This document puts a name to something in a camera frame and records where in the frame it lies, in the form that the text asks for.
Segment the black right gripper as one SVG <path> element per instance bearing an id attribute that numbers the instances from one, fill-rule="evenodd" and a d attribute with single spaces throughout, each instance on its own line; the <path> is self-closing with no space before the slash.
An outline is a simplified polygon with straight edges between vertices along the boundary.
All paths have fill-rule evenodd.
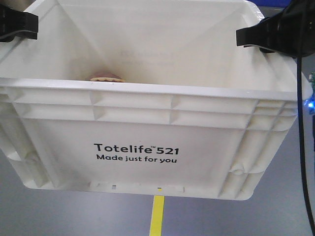
<path id="1" fill-rule="evenodd" d="M 271 36 L 268 47 L 266 47 L 267 32 Z M 313 0 L 292 0 L 274 16 L 266 17 L 252 27 L 236 30 L 236 45 L 257 46 L 263 53 L 280 52 L 296 58 L 301 36 L 303 37 L 302 56 L 314 54 L 315 2 Z M 278 46 L 277 50 L 272 49 L 271 46 L 274 44 Z"/>

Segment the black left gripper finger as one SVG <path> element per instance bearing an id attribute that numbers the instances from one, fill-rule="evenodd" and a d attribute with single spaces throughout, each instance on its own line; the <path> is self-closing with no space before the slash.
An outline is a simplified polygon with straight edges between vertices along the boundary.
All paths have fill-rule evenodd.
<path id="1" fill-rule="evenodd" d="M 37 40 L 38 16 L 0 5 L 0 41 L 11 42 L 15 37 Z"/>

